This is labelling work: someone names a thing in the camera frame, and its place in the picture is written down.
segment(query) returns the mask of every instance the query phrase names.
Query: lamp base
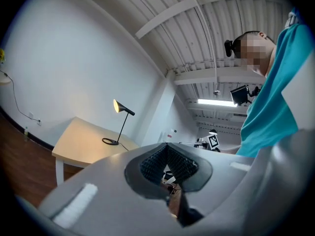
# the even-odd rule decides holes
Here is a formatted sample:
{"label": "lamp base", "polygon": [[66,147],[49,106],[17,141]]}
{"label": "lamp base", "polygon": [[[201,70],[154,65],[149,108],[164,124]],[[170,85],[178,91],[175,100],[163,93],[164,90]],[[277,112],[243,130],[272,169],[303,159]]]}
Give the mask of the lamp base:
{"label": "lamp base", "polygon": [[113,140],[113,139],[109,139],[109,138],[103,138],[102,141],[103,141],[104,143],[108,144],[108,145],[118,145],[118,144],[119,144],[119,142],[117,142],[117,141],[115,141],[115,140]]}

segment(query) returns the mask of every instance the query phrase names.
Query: ceiling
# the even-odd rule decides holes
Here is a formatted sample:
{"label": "ceiling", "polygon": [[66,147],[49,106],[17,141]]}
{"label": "ceiling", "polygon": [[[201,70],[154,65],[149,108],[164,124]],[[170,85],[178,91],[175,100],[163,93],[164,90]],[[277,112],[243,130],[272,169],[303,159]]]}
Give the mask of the ceiling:
{"label": "ceiling", "polygon": [[[224,41],[249,30],[265,32],[275,42],[287,19],[286,0],[198,0],[207,28],[194,0],[94,0],[110,13],[146,50],[163,74],[176,73],[177,94],[201,128],[240,134],[247,106],[205,106],[199,98],[231,100],[230,91],[242,85],[250,90],[264,78],[225,55]],[[215,96],[214,55],[218,90]]]}

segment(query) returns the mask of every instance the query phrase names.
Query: person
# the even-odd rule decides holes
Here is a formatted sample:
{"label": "person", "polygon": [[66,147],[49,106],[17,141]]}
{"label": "person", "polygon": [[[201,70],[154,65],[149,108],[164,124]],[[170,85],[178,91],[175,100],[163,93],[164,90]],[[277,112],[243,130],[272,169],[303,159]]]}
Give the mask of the person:
{"label": "person", "polygon": [[228,57],[233,51],[236,58],[266,77],[266,81],[248,108],[240,147],[222,152],[256,157],[261,148],[273,146],[297,132],[297,124],[281,92],[311,55],[314,39],[308,26],[301,22],[286,26],[277,45],[261,31],[248,31],[234,41],[225,42]]}

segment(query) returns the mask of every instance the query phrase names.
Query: desk leg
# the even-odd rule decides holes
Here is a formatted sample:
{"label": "desk leg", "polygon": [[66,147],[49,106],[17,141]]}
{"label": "desk leg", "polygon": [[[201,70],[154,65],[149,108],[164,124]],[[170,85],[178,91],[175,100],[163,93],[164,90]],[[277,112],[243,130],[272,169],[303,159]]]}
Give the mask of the desk leg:
{"label": "desk leg", "polygon": [[60,185],[64,181],[63,177],[63,161],[56,159],[56,180],[57,185]]}

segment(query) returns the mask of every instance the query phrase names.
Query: desk lamp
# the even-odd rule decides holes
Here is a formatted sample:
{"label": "desk lamp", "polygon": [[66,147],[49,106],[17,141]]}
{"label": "desk lamp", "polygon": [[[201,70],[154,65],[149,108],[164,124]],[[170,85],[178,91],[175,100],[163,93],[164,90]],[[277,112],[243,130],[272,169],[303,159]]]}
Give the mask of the desk lamp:
{"label": "desk lamp", "polygon": [[119,144],[119,138],[120,138],[120,135],[122,134],[122,130],[124,128],[124,125],[125,125],[125,122],[127,120],[127,117],[129,114],[131,114],[132,116],[134,116],[134,112],[131,111],[130,109],[126,108],[124,105],[120,104],[117,100],[114,100],[114,108],[115,108],[115,111],[117,113],[121,112],[121,111],[126,111],[127,112],[127,116],[126,116],[126,119],[123,123],[123,127],[119,133],[119,137],[117,139],[117,141],[113,140],[113,139],[109,139],[109,138],[103,138],[102,141],[108,145],[118,145]]}

